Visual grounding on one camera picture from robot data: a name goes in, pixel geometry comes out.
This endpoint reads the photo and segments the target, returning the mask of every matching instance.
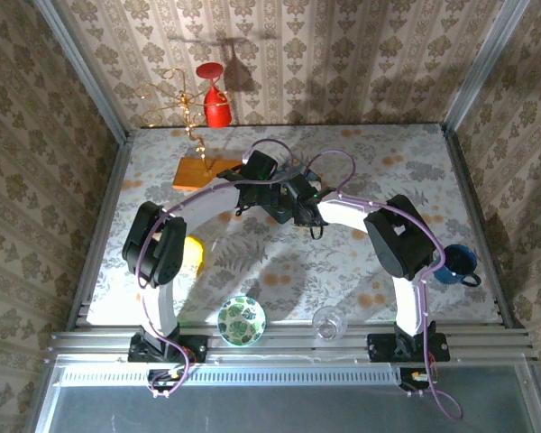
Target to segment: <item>metal bar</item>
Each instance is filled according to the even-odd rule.
[[[85,327],[93,327],[88,323],[87,318],[79,316],[76,319],[76,328],[85,328]]]
[[[352,326],[340,340],[323,343],[316,340],[310,327],[270,326],[265,337],[254,345],[238,348],[228,345],[214,326],[191,328],[209,335],[206,364],[263,366],[356,366],[369,364],[365,337],[367,334],[389,333],[389,326]],[[124,363],[128,357],[132,329],[90,330],[54,335],[50,351],[57,364]],[[448,334],[447,344],[452,357],[449,366],[517,364],[525,357],[535,358],[527,332],[502,326],[437,326]]]
[[[541,432],[541,386],[532,365],[519,364],[515,367],[519,387],[531,424],[536,432]]]
[[[60,386],[146,386],[148,367],[114,365],[68,367]],[[224,367],[197,366],[190,371],[185,386],[397,386],[399,368],[385,364],[349,367]]]
[[[479,204],[477,193],[472,186],[471,175],[463,163],[464,157],[461,147],[459,146],[459,141],[457,140],[456,132],[446,129],[445,139],[447,141],[447,150],[449,151],[449,156],[451,157],[451,163],[453,164],[454,175],[457,178],[457,182],[459,182],[459,188],[461,189],[463,196],[463,203],[465,204],[475,238],[477,239],[479,252],[482,257],[482,264],[485,266],[485,274],[487,275],[489,283],[494,292],[493,295],[495,296],[499,306],[501,319],[503,320],[505,327],[514,327],[509,305],[500,285],[499,277],[497,276],[498,274],[495,270],[495,265],[487,245],[487,239],[485,238],[485,234],[483,232],[485,224],[482,217],[481,205]]]
[[[64,369],[60,367],[50,368],[48,380],[41,386],[40,397],[38,397],[40,399],[43,397],[41,405],[37,405],[32,411],[32,422],[25,424],[24,431],[29,433],[50,431],[50,425],[60,396],[60,387],[54,386],[54,384],[60,381],[63,371]]]
[[[118,202],[120,187],[123,183],[124,173],[126,172],[126,167],[128,166],[130,158],[132,140],[133,136],[129,137],[128,143],[118,149],[118,153],[116,154],[115,165],[110,174],[105,197],[102,201],[102,206],[100,207],[94,234],[92,235],[92,242],[88,247],[87,259],[74,296],[74,303],[72,304],[69,321],[66,325],[67,331],[76,327],[78,317],[83,314],[83,311],[81,311],[82,305],[84,305],[84,302],[87,302],[92,296],[92,292],[96,286],[96,278],[98,277],[100,263],[102,263],[108,233],[110,233],[110,226],[112,225],[116,203]]]
[[[52,367],[44,368],[41,373],[36,391],[32,395],[28,418],[24,422],[24,432],[31,433],[38,430],[38,424],[42,415],[42,409],[46,407],[46,397],[51,385],[51,377],[54,369]]]
[[[100,115],[105,119],[108,129],[110,129],[118,144],[122,146],[126,142],[126,128],[120,117],[116,114],[112,103],[109,102],[102,88],[96,82],[78,45],[72,38],[68,26],[62,20],[51,0],[36,0],[36,5],[52,29],[52,33],[64,50],[66,57],[77,72],[80,81],[96,104]]]
[[[463,121],[528,4],[529,0],[506,0],[503,3],[445,117],[448,130],[456,131]]]
[[[88,317],[88,305],[82,305],[80,307],[80,310],[78,311],[78,316],[81,317],[81,318],[87,318]]]
[[[73,339],[73,338],[106,338],[106,337],[124,337],[130,338],[138,327],[85,327],[77,329],[73,332],[56,332],[52,334],[52,338]],[[394,333],[393,326],[385,325],[350,325],[345,336],[364,336],[370,333],[391,334]],[[450,322],[440,322],[437,324],[437,332],[450,335],[479,335],[479,336],[508,336],[522,335],[527,336],[528,332],[524,328],[505,328],[501,324],[461,324],[456,325]],[[203,325],[198,327],[182,327],[180,330],[182,335],[200,334],[206,336],[220,336],[220,332],[216,325]],[[267,336],[314,336],[315,331],[310,326],[310,322],[306,325],[277,325],[270,322],[264,331]]]

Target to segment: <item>metal grate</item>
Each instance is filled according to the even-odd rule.
[[[146,371],[92,371],[87,367],[67,367],[60,386],[141,386]],[[224,368],[201,367],[191,372],[185,386],[318,386],[394,385],[399,369],[369,368]]]

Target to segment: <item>glass panel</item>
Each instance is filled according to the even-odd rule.
[[[512,367],[440,374],[439,387],[463,405],[463,422],[447,419],[430,394],[408,398],[394,387],[183,386],[169,399],[143,387],[76,387],[61,389],[50,431],[533,431]]]

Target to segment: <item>table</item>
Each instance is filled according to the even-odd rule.
[[[241,126],[204,129],[211,155],[240,159],[256,140],[272,137],[291,146],[301,161],[326,149],[343,149],[356,159],[357,172],[344,192],[385,201],[404,194],[444,244],[465,244],[477,255],[463,197],[438,124],[360,126]],[[172,188],[179,159],[193,154],[184,130],[141,130],[136,134],[122,190],[116,203],[104,258],[87,313],[95,326],[142,322],[141,293],[121,257],[124,239],[138,207],[146,200],[166,203],[189,193]],[[284,161],[273,143],[259,148]],[[323,184],[336,186],[350,170],[341,156],[313,164]],[[324,305],[337,305],[351,323],[393,321],[396,301],[390,276],[379,265],[365,233],[328,226],[322,239],[291,223],[280,226],[261,208],[237,217],[224,213],[192,235],[205,247],[205,262],[185,261],[174,283],[173,308],[181,323],[215,323],[220,305],[247,293],[265,309],[270,322],[308,323]],[[500,323],[482,258],[479,288],[445,286],[431,280],[429,310],[441,321]]]

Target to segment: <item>blue cup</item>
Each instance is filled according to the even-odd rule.
[[[443,284],[456,284],[460,282],[468,287],[477,287],[481,284],[481,278],[474,272],[477,268],[477,257],[466,246],[453,244],[445,248],[445,264],[435,271],[435,278]]]

